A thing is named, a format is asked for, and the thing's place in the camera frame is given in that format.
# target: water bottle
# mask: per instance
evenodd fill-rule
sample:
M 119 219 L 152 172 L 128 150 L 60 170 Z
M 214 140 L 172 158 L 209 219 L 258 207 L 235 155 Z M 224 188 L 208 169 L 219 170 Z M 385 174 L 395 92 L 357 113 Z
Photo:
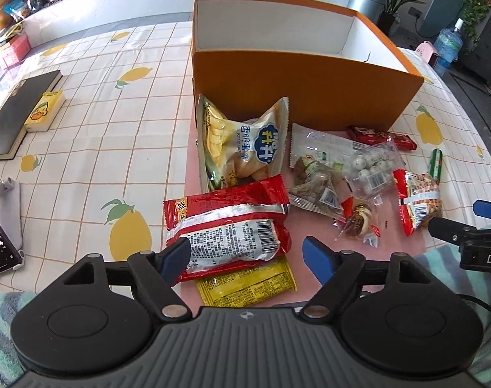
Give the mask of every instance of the water bottle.
M 442 29 L 434 43 L 434 47 L 438 50 L 438 55 L 440 56 L 435 67 L 439 76 L 442 76 L 445 70 L 451 66 L 463 46 L 463 39 L 460 33 L 462 26 L 463 20 L 458 19 L 453 28 Z

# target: orange box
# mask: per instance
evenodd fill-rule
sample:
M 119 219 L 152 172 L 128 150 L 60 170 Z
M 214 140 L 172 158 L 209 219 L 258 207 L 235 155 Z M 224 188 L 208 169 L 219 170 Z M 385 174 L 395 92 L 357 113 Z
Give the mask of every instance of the orange box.
M 195 0 L 194 95 L 229 119 L 283 96 L 289 121 L 321 131 L 388 130 L 423 83 L 361 13 L 313 0 Z

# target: trash can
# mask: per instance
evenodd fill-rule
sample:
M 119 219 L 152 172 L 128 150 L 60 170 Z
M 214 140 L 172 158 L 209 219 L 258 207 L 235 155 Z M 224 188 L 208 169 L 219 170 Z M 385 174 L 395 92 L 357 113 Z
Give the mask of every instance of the trash can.
M 376 24 L 384 8 L 384 0 L 349 0 L 348 8 L 362 13 Z

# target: yellow snack bag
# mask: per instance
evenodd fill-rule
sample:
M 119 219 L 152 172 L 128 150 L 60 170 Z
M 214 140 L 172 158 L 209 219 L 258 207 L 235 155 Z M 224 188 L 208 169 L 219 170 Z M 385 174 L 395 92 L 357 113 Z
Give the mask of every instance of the yellow snack bag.
M 289 125 L 289 99 L 281 98 L 260 118 L 227 119 L 201 96 L 197 106 L 198 150 L 203 192 L 281 172 Z
M 206 306 L 222 308 L 244 308 L 287 289 L 297 290 L 285 256 L 252 268 L 199 279 L 197 289 Z

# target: red chocolate wrapper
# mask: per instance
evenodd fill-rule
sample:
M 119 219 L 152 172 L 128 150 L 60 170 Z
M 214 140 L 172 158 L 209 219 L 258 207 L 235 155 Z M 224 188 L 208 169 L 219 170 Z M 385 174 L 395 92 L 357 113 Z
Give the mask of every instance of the red chocolate wrapper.
M 165 201 L 166 246 L 181 236 L 192 244 L 179 281 L 254 267 L 287 253 L 288 205 L 281 175 Z
M 384 143 L 389 137 L 393 139 L 397 149 L 411 151 L 418 147 L 408 135 L 392 133 L 389 131 L 375 131 L 362 126 L 349 126 L 347 128 L 348 136 L 355 141 L 373 146 L 378 143 Z

